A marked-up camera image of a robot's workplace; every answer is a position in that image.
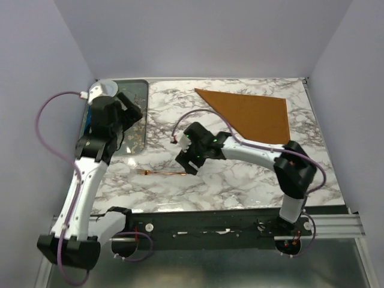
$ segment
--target metal floor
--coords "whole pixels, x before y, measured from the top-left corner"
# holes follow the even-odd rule
[[[84,271],[68,269],[81,279]],[[48,287],[67,285],[57,266]],[[271,250],[156,251],[140,263],[113,258],[103,247],[86,288],[277,288],[369,287],[354,239],[319,239],[296,259]]]

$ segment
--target screw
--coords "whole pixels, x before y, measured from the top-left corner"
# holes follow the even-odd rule
[[[260,223],[257,227],[258,231],[263,232],[265,230],[265,225]]]
[[[152,232],[154,230],[154,225],[152,223],[148,223],[146,226],[145,226],[145,230],[147,232]]]
[[[310,231],[312,229],[312,224],[309,222],[305,222],[304,229]]]

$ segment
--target cable connector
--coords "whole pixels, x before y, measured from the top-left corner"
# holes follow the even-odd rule
[[[80,99],[88,100],[89,94],[88,92],[82,91],[80,92]]]
[[[107,96],[106,91],[100,83],[89,90],[88,104],[91,105],[92,101],[99,96]]]
[[[188,148],[191,146],[191,140],[183,132],[180,132],[177,135],[177,139],[179,139],[178,144],[183,150],[183,152],[185,153],[188,150]]]
[[[177,144],[177,143],[178,143],[178,141],[177,141],[177,139],[176,139],[176,136],[172,136],[172,137],[171,137],[170,143],[171,143],[171,144]]]

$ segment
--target brown cardboard piece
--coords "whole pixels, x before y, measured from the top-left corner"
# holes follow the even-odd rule
[[[195,91],[245,139],[286,144],[290,140],[287,104],[283,98]]]

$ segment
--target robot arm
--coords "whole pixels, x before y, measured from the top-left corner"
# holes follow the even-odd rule
[[[100,248],[125,228],[129,210],[113,208],[100,220],[89,223],[89,215],[99,184],[118,147],[118,136],[142,118],[142,113],[123,94],[106,96],[101,86],[89,92],[91,123],[76,147],[75,164],[81,171],[80,193],[71,209],[78,178],[73,175],[63,209],[49,235],[40,235],[37,247],[52,262],[57,263],[58,242],[65,227],[62,262],[90,270],[100,254]],[[68,224],[65,218],[71,211]]]
[[[267,149],[252,148],[239,144],[230,133],[219,132],[214,136],[198,122],[192,123],[178,139],[182,151],[176,161],[187,173],[195,175],[197,169],[209,158],[241,160],[274,171],[284,193],[279,220],[293,224],[300,217],[308,186],[312,183],[317,168],[301,157],[274,151],[291,150],[307,156],[296,142],[270,145],[244,140],[245,143]]]

